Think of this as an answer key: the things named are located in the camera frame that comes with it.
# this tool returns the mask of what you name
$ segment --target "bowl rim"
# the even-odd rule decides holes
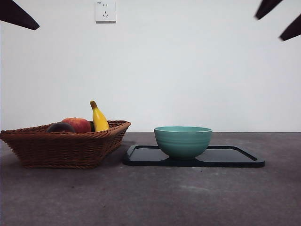
[[[168,131],[163,130],[161,128],[170,128],[170,127],[189,127],[189,128],[199,128],[199,129],[206,129],[205,131]],[[154,128],[154,130],[162,131],[162,132],[170,132],[170,133],[207,133],[212,132],[212,129],[206,128],[206,127],[199,127],[199,126],[160,126]]]

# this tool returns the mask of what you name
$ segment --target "teal bowl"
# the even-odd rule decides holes
[[[212,129],[193,126],[164,126],[154,129],[159,148],[172,159],[188,160],[208,147]]]

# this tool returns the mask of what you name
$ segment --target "black tray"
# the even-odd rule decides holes
[[[208,146],[193,160],[175,160],[157,145],[133,145],[123,158],[130,166],[263,167],[265,161],[235,146]]]

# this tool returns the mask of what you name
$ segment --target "banana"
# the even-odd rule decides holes
[[[90,105],[93,110],[93,124],[95,132],[104,131],[109,129],[109,124],[104,114],[98,109],[94,100],[90,101]]]

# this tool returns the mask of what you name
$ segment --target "wall socket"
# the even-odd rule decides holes
[[[116,2],[111,0],[97,1],[95,19],[96,22],[116,22]]]

